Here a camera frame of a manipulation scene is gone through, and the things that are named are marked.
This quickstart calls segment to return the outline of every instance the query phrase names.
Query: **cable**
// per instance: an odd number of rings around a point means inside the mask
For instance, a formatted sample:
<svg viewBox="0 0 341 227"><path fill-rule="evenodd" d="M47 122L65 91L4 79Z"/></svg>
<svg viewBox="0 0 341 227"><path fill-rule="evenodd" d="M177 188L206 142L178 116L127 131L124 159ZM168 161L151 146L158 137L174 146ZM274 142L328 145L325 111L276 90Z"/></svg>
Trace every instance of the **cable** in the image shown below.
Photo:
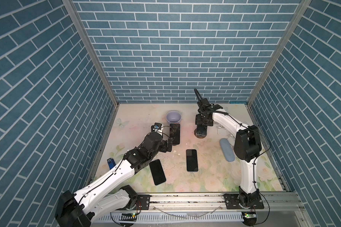
<svg viewBox="0 0 341 227"><path fill-rule="evenodd" d="M194 91L195 91L195 94L196 94L198 101L200 101L202 99L201 94L198 92L198 90L196 88L194 89Z"/></svg>
<svg viewBox="0 0 341 227"><path fill-rule="evenodd" d="M256 166L255 161L256 161L257 158L258 158L258 157L256 157L256 158L254 159L254 162L253 162L253 179L254 179L253 183L254 183L254 187L255 187L255 188L256 188L256 185L255 185L255 183L256 183L256 181L255 181L255 166ZM260 223L255 224L255 225L259 225L259 224L264 223L264 222L268 219L269 214L270 214L270 206L269 206L269 203L268 203L267 199L265 198L265 196L264 196L262 193L260 193L259 188L256 189L256 190L258 191L258 193L259 193L260 195L262 195L262 196L264 197L265 201L266 201L267 204L268 204L268 215L267 215L267 218L265 218L265 220L264 220L263 222L260 222Z"/></svg>
<svg viewBox="0 0 341 227"><path fill-rule="evenodd" d="M125 210L133 210L135 206L137 206L137 204L134 204L132 208L125 208Z"/></svg>
<svg viewBox="0 0 341 227"><path fill-rule="evenodd" d="M124 227L124 226L125 226L125 225L122 225L122 224L120 224L120 223L117 223L116 221L114 221L114 219L112 218L111 212L110 212L110 217L111 217L111 220L112 220L114 223L116 223L116 224L120 225L121 227Z"/></svg>
<svg viewBox="0 0 341 227"><path fill-rule="evenodd" d="M213 212L215 212L217 209L219 209L221 206L219 206L219 207L216 207L216 209L214 209L213 211L208 211L208 212L205 212L204 214L202 214L202 215L196 215L196 216L194 216L194 215L190 215L190 213L187 213L187 216L190 216L190 217L194 217L194 218L200 218L200 217L203 217L203 216L205 216L205 215L207 215L207 214L212 214Z"/></svg>
<svg viewBox="0 0 341 227"><path fill-rule="evenodd" d="M160 212L162 213L165 213L165 214L168 214L170 216L173 216L173 217L177 217L177 218L184 218L184 219L187 219L186 217L183 217L183 216L179 216L179 215L174 215L174 214L170 214L170 213L167 213L165 211L162 211L161 209L157 208L157 207L154 207L155 209L159 210Z"/></svg>
<svg viewBox="0 0 341 227"><path fill-rule="evenodd" d="M124 160L124 157L123 157L123 159L121 160L120 164L117 166L116 170L121 166L121 164L123 163L123 160ZM114 173L116 174L116 170L113 171L113 172L111 173L110 176L114 175ZM85 197L85 195L87 195L88 193L90 193L91 191L93 191L94 189L96 189L98 186L102 185L107 179L110 178L110 176L108 176L104 181L102 181L101 184L97 185L96 187L94 187L93 189L91 189L91 190L89 190L87 193L85 193L85 194L81 197L81 199L80 199L80 201L78 202L78 204L81 204L81 200Z"/></svg>
<svg viewBox="0 0 341 227"><path fill-rule="evenodd" d="M141 212L141 204L140 204L140 201L138 201L139 202L139 213L137 214L137 216L140 214L140 212Z"/></svg>
<svg viewBox="0 0 341 227"><path fill-rule="evenodd" d="M170 129L172 129L173 131L174 131L174 129L172 128L172 127L170 127L169 125L164 125L164 126L162 126L160 129L162 129L162 128L164 128L164 127L169 127ZM174 137L170 137L170 136L168 136L168 138L169 139L171 139L172 141L174 140Z"/></svg>

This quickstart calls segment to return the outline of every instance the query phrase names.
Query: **phone screen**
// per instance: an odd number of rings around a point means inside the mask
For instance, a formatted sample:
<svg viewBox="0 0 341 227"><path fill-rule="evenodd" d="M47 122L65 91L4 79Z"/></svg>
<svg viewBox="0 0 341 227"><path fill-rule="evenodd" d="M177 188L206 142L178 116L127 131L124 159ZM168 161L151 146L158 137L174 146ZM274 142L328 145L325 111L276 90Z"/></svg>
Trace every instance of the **phone screen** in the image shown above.
<svg viewBox="0 0 341 227"><path fill-rule="evenodd" d="M180 143L181 125L170 124L169 126L169 136L172 138L172 145L178 145Z"/></svg>
<svg viewBox="0 0 341 227"><path fill-rule="evenodd" d="M186 161L188 172L198 171L197 151L195 149L186 150Z"/></svg>
<svg viewBox="0 0 341 227"><path fill-rule="evenodd" d="M150 171L152 172L153 181L155 185L159 185L161 183L164 183L166 181L164 171L162 164L160 163L160 160L154 160L149 163Z"/></svg>

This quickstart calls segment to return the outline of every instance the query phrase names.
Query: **small blue object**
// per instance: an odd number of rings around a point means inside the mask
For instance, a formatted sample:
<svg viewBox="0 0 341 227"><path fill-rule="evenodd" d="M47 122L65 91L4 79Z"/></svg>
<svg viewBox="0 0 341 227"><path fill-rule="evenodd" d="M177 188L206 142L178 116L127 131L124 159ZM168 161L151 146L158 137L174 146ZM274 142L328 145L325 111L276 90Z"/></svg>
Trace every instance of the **small blue object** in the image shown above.
<svg viewBox="0 0 341 227"><path fill-rule="evenodd" d="M232 151L232 147L226 138L220 139L220 147L228 162L232 162L235 160L235 155Z"/></svg>
<svg viewBox="0 0 341 227"><path fill-rule="evenodd" d="M114 166L116 166L114 159L109 158L107 160L107 164L109 165L109 168L112 169Z"/></svg>

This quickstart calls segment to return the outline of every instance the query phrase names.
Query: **cable tray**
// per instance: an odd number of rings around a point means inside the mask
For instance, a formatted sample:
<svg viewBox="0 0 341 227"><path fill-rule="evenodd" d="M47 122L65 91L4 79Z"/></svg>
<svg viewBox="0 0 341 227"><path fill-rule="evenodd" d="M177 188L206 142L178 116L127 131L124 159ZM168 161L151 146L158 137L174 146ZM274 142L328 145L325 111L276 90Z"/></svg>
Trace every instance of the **cable tray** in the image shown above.
<svg viewBox="0 0 341 227"><path fill-rule="evenodd" d="M137 224L160 224L160 223L181 223L181 222L243 222L243 218L241 216L241 212L217 212L213 214L206 214L200 217L194 217L197 213L191 212L171 212L170 214L181 216L175 217L168 214L164 214L162 212L152 212L152 213L144 213L139 214L137 216L136 222L134 221L125 221L126 219L130 219L130 217L122 216L122 213L112 213L112 218L114 221L121 223L137 223ZM94 223L111 223L110 214L102 216L101 218L94 221Z"/></svg>

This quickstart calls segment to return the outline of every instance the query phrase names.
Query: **black motor housing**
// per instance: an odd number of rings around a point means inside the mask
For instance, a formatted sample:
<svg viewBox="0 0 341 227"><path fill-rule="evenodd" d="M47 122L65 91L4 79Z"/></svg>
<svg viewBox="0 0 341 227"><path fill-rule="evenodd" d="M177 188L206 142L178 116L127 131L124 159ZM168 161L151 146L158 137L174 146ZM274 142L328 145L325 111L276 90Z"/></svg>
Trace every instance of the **black motor housing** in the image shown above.
<svg viewBox="0 0 341 227"><path fill-rule="evenodd" d="M247 162L259 157L261 142L258 127L252 125L238 131L236 133L234 151L238 158Z"/></svg>
<svg viewBox="0 0 341 227"><path fill-rule="evenodd" d="M167 152L168 143L158 132L151 132L145 136L143 143L125 153L123 160L127 160L135 174L149 165L158 152Z"/></svg>
<svg viewBox="0 0 341 227"><path fill-rule="evenodd" d="M58 199L55 218L61 227L90 227L91 220L68 190Z"/></svg>

